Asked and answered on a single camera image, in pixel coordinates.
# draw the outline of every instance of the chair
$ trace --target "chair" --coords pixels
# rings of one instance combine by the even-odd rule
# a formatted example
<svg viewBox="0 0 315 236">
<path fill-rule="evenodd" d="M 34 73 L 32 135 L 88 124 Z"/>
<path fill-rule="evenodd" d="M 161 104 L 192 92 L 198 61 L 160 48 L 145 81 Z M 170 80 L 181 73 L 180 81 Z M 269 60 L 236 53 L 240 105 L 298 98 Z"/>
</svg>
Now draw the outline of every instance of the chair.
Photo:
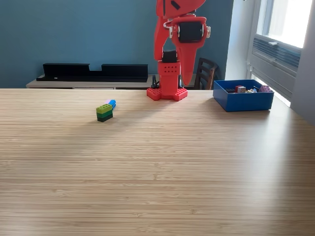
<svg viewBox="0 0 315 236">
<path fill-rule="evenodd" d="M 200 83 L 203 89 L 213 90 L 214 78 L 218 65 L 205 58 L 200 58 L 198 63 L 197 75 L 194 89 L 200 90 Z"/>
</svg>

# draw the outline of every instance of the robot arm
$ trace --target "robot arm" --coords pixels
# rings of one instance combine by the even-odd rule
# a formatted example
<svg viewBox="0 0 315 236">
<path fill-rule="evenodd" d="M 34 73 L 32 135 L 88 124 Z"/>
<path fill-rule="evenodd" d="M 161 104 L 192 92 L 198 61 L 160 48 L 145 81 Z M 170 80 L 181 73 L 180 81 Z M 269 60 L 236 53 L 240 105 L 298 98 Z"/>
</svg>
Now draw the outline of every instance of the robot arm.
<svg viewBox="0 0 315 236">
<path fill-rule="evenodd" d="M 207 19 L 190 14 L 204 2 L 205 0 L 157 0 L 155 60 L 162 60 L 163 46 L 170 37 L 176 46 L 185 85 L 191 81 L 197 49 L 210 37 Z"/>
<path fill-rule="evenodd" d="M 154 38 L 154 58 L 158 61 L 159 87 L 147 90 L 153 100 L 173 99 L 179 101 L 188 95 L 178 88 L 182 75 L 185 85 L 191 82 L 196 52 L 206 38 L 210 37 L 207 19 L 192 14 L 205 0 L 157 0 L 158 22 Z M 176 51 L 164 52 L 163 47 L 170 37 Z"/>
</svg>

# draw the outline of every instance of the green lego brick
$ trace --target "green lego brick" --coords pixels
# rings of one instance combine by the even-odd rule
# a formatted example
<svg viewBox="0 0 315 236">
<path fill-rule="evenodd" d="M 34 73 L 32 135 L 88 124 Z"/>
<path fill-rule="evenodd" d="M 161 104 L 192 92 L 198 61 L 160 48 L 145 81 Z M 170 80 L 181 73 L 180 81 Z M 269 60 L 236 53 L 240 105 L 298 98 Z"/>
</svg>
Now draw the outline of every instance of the green lego brick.
<svg viewBox="0 0 315 236">
<path fill-rule="evenodd" d="M 99 121 L 99 122 L 105 122 L 105 121 L 107 121 L 107 120 L 109 120 L 109 119 L 111 119 L 111 118 L 113 118 L 113 114 L 111 114 L 111 115 L 109 115 L 109 116 L 107 116 L 107 117 L 105 117 L 105 118 L 100 118 L 100 117 L 98 117 L 98 118 L 97 118 L 97 121 Z"/>
<path fill-rule="evenodd" d="M 97 113 L 96 115 L 97 115 L 97 117 L 99 117 L 99 118 L 105 118 L 105 117 L 107 117 L 107 116 L 109 116 L 109 115 L 112 115 L 112 114 L 113 114 L 113 110 L 108 111 L 108 112 L 106 112 L 106 113 L 104 113 L 104 114 Z"/>
<path fill-rule="evenodd" d="M 99 114 L 104 114 L 104 113 L 111 111 L 111 110 L 113 110 L 113 106 L 109 105 L 109 104 L 105 104 L 103 106 L 98 107 L 96 109 L 96 112 Z"/>
</svg>

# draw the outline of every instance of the black shelf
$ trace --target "black shelf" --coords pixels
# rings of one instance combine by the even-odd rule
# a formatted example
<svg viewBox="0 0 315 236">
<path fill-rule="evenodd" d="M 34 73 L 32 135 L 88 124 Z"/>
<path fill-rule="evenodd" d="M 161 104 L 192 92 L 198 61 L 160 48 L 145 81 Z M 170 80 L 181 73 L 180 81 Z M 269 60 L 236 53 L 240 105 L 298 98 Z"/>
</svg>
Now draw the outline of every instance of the black shelf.
<svg viewBox="0 0 315 236">
<path fill-rule="evenodd" d="M 136 82 L 146 83 L 148 65 L 103 64 L 101 71 L 91 71 L 90 64 L 43 64 L 45 75 L 37 81 Z"/>
</svg>

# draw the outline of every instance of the blue wall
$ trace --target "blue wall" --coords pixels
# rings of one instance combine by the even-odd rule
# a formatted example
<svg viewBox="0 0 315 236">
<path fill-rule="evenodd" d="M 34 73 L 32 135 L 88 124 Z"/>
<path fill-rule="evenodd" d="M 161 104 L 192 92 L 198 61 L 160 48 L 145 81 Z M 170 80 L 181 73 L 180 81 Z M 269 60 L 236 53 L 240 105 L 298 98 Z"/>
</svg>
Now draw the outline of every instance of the blue wall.
<svg viewBox="0 0 315 236">
<path fill-rule="evenodd" d="M 233 0 L 208 0 L 198 10 L 213 34 L 197 58 L 225 67 L 232 6 Z M 149 64 L 156 73 L 155 7 L 155 0 L 0 0 L 0 88 L 25 88 L 47 62 L 91 63 L 92 70 Z"/>
<path fill-rule="evenodd" d="M 207 24 L 211 26 L 211 37 L 200 50 L 200 57 L 218 64 L 221 79 L 225 78 L 232 12 L 233 0 L 207 0 L 199 12 L 207 17 Z"/>
</svg>

